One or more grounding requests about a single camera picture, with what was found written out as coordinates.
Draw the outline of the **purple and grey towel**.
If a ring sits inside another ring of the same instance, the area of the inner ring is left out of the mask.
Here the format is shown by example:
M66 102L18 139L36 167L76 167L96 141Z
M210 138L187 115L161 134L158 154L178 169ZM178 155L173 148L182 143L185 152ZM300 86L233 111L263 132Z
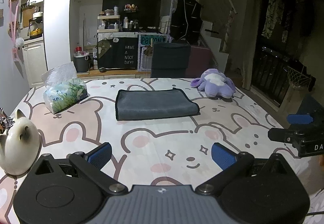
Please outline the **purple and grey towel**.
M154 120L197 116L200 107L183 90L119 90L115 100L118 121Z

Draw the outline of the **cream ceramic cat figurine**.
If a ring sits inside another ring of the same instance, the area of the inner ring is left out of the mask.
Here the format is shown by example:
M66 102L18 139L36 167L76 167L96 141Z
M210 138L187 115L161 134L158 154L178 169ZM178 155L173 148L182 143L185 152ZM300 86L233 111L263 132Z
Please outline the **cream ceramic cat figurine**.
M17 109L7 134L1 134L1 168L8 175L20 176L38 156L41 140L35 124Z

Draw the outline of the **floral tissue pack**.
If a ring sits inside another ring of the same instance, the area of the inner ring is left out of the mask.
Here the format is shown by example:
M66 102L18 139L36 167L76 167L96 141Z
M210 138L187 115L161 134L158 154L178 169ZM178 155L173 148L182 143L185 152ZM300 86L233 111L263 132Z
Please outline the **floral tissue pack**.
M41 75L46 90L43 99L52 114L57 114L88 97L86 83L77 77L73 62L65 63Z

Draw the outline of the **purple plush bunny toy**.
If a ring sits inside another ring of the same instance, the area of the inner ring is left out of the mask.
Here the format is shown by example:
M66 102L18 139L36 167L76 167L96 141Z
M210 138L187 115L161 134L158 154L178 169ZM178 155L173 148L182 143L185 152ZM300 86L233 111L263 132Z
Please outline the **purple plush bunny toy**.
M205 92L206 97L230 99L236 92L234 82L216 68L207 69L191 81L191 87Z

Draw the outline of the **wooden low drawer cabinet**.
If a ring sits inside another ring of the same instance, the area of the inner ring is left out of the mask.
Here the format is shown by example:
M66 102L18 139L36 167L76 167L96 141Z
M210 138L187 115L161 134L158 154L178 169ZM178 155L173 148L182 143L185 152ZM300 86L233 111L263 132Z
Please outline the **wooden low drawer cabinet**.
M136 69L108 69L100 72L98 69L90 69L87 73L78 73L80 79L118 79L118 78L150 78L150 71L141 72Z

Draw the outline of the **brown tray with keys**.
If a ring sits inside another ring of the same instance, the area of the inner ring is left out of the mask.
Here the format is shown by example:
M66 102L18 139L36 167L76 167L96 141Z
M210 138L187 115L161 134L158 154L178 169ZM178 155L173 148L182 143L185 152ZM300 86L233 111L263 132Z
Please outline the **brown tray with keys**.
M13 126L15 121L13 118L8 117L3 108L0 111L0 134L7 134L10 128Z

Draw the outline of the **dark grey trash bin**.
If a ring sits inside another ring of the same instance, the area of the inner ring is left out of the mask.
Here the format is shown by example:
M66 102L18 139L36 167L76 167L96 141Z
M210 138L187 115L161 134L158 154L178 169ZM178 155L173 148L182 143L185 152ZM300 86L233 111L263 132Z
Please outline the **dark grey trash bin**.
M90 57L88 55L74 56L74 65L77 73L87 73L90 69Z

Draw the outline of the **maroon chair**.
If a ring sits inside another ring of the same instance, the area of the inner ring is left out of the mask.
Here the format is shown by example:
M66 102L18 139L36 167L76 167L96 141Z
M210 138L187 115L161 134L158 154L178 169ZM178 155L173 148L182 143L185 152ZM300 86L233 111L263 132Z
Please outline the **maroon chair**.
M207 69L216 67L216 59L209 48L191 46L188 68L186 69L186 78L198 78Z

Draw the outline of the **black have a nice day cloth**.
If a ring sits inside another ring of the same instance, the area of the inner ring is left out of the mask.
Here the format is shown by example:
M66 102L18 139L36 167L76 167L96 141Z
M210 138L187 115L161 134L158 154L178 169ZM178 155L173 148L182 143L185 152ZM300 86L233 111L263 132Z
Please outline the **black have a nice day cloth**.
M105 69L136 69L138 38L117 37L98 42L97 65Z

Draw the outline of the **dark blue chair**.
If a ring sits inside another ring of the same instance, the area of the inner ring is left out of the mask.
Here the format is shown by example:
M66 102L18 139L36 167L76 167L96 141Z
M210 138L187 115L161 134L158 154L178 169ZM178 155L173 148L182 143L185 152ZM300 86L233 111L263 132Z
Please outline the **dark blue chair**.
M189 44L155 43L151 78L184 78L191 54Z

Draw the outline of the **white kitchen cabinet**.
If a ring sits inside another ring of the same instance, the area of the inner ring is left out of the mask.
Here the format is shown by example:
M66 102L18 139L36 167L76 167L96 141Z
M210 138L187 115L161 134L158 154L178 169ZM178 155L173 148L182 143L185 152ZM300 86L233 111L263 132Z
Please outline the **white kitchen cabinet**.
M43 38L26 41L22 55L30 88L41 86L41 76L48 71Z

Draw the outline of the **teal poison sign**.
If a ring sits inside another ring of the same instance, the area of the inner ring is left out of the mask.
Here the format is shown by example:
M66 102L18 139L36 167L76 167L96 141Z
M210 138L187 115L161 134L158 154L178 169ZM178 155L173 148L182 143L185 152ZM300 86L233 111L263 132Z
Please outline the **teal poison sign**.
M152 45L154 43L166 42L165 35L141 35L140 44L143 46Z

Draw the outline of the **white tiered shelf rack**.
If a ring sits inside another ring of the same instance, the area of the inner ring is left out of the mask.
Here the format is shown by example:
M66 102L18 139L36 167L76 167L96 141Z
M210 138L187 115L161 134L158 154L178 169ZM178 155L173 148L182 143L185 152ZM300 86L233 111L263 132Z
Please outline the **white tiered shelf rack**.
M98 16L97 33L113 33L120 31L120 15Z

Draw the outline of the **black hanging jacket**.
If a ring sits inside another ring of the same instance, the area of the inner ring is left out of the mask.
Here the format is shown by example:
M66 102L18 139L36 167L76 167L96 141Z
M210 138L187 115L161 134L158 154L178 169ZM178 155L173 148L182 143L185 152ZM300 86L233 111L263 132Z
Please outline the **black hanging jacket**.
M171 17L170 35L174 42L186 41L197 45L203 21L200 18L202 5L195 0L177 0Z

